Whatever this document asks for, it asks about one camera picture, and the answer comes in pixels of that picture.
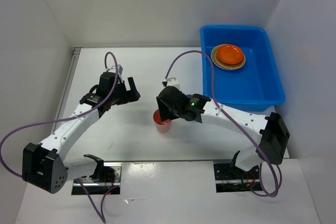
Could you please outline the orange round plate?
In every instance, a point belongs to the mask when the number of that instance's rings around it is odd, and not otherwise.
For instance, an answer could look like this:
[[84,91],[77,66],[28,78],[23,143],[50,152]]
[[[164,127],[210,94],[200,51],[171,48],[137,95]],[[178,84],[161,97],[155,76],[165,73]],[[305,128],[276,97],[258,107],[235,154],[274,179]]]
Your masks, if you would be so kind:
[[241,63],[245,57],[243,51],[239,47],[231,44],[219,46],[216,55],[222,63],[227,65],[237,65]]

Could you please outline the green-rimmed bamboo woven plate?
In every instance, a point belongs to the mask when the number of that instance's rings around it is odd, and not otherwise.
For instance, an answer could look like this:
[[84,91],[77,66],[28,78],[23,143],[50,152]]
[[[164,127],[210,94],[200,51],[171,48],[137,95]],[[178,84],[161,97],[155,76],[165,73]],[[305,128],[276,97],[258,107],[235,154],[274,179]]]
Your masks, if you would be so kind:
[[219,46],[221,46],[221,45],[218,45],[218,46],[214,47],[213,50],[212,50],[212,52],[211,52],[211,59],[212,59],[213,63],[214,63],[217,67],[219,67],[219,68],[221,68],[221,69],[223,69],[223,70],[229,70],[229,71],[231,71],[231,70],[237,70],[237,69],[240,69],[240,68],[242,68],[242,67],[245,65],[245,63],[246,63],[246,57],[244,57],[244,60],[243,60],[241,63],[237,64],[237,65],[227,65],[227,64],[222,63],[222,62],[218,59],[218,57],[217,57],[217,55],[216,55],[217,49],[218,49]]

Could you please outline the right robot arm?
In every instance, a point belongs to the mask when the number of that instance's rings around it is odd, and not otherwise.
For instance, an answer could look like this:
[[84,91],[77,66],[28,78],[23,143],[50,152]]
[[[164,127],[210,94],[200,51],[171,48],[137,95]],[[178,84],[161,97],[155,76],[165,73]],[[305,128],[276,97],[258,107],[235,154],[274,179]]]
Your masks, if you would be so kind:
[[248,137],[251,146],[237,151],[230,165],[230,172],[235,178],[243,178],[249,170],[263,162],[280,165],[283,161],[290,133],[278,113],[260,115],[241,111],[204,95],[188,97],[174,86],[165,87],[156,101],[162,121],[184,119],[217,125]]

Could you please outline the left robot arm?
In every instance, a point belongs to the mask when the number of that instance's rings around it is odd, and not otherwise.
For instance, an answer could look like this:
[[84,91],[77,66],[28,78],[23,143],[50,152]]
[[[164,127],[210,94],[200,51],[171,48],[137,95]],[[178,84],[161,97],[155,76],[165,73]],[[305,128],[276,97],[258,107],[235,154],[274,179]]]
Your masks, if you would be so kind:
[[120,74],[104,72],[99,83],[82,97],[73,112],[73,120],[63,123],[38,144],[29,143],[23,150],[22,179],[51,194],[61,190],[65,182],[88,177],[93,182],[114,171],[104,165],[103,159],[85,154],[81,159],[65,162],[70,149],[83,133],[95,124],[113,105],[138,101],[140,94],[132,77],[126,89]]

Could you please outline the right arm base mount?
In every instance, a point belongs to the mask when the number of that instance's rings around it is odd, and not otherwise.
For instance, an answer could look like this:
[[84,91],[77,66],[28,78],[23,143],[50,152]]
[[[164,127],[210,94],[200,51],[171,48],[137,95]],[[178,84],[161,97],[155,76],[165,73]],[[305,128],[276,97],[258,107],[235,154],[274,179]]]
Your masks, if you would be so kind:
[[214,163],[214,176],[217,193],[262,191],[259,184],[259,167],[254,166],[246,172],[229,163]]

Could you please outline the pink plastic cup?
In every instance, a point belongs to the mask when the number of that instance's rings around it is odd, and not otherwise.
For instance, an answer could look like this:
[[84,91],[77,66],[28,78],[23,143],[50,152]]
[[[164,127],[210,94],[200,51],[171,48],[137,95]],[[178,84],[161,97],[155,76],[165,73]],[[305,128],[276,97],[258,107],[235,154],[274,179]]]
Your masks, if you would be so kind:
[[171,120],[161,120],[159,110],[153,113],[153,121],[157,131],[161,134],[167,133],[171,128]]

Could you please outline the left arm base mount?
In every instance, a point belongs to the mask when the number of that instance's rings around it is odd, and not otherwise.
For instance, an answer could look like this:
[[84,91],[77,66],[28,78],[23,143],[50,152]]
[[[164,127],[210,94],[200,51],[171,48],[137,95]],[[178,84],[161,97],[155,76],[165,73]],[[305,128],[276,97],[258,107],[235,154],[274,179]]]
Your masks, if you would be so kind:
[[85,194],[80,183],[91,195],[103,195],[109,189],[112,189],[109,194],[118,195],[120,193],[122,163],[104,162],[103,168],[94,175],[97,165],[95,161],[92,161],[72,163],[68,166],[67,181],[73,181],[72,195]]

